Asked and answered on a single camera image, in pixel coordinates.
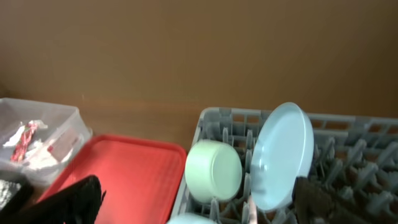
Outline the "green bowl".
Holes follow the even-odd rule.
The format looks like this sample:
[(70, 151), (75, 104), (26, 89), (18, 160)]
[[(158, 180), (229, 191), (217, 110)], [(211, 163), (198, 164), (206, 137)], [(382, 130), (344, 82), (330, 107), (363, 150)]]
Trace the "green bowl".
[(239, 191), (242, 178), (240, 157), (229, 144), (203, 139), (190, 149), (185, 163), (185, 181), (197, 202), (232, 199)]

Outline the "white plastic fork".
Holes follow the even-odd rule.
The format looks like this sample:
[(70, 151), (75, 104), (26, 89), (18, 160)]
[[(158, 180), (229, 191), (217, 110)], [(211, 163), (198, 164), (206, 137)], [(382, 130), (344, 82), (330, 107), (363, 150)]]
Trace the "white plastic fork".
[(252, 195), (248, 198), (248, 205), (249, 205), (249, 224), (258, 224), (257, 221), (257, 207), (254, 203)]

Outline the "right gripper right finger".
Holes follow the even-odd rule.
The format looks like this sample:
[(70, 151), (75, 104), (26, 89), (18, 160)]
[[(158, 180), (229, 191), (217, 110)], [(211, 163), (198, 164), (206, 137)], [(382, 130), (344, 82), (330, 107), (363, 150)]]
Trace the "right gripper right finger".
[(373, 222), (372, 216), (339, 199), (337, 195), (314, 184), (306, 177), (296, 178), (292, 201), (299, 224), (309, 224), (314, 217), (336, 224)]

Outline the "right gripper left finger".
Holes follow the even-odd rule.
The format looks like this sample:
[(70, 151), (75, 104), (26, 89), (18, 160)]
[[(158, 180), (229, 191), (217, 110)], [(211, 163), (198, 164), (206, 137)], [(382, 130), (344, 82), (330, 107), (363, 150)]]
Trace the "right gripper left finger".
[(89, 175), (12, 216), (12, 224), (94, 224), (106, 192)]

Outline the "light blue small bowl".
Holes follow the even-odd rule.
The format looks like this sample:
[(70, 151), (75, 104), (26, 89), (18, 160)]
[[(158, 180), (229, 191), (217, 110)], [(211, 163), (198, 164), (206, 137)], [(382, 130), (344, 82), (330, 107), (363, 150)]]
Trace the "light blue small bowl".
[(171, 218), (166, 224), (217, 224), (217, 222), (193, 213), (183, 213)]

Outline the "light blue plate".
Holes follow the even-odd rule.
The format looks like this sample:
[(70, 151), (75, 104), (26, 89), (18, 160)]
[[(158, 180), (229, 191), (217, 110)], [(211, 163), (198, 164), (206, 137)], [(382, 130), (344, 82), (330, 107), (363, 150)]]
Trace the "light blue plate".
[(295, 180), (312, 166), (314, 132), (307, 114), (283, 103), (266, 119), (254, 146), (251, 195), (258, 209), (271, 212), (292, 203)]

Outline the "red snack wrapper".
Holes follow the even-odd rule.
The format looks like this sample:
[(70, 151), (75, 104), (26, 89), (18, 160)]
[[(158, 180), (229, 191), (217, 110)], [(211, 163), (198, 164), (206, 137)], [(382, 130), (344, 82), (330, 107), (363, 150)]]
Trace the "red snack wrapper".
[(21, 162), (24, 160), (24, 156), (27, 152), (29, 144), (32, 140), (34, 133), (36, 132), (39, 124), (37, 121), (30, 121), (18, 130), (18, 142), (16, 142), (14, 151), (10, 157), (12, 162)]

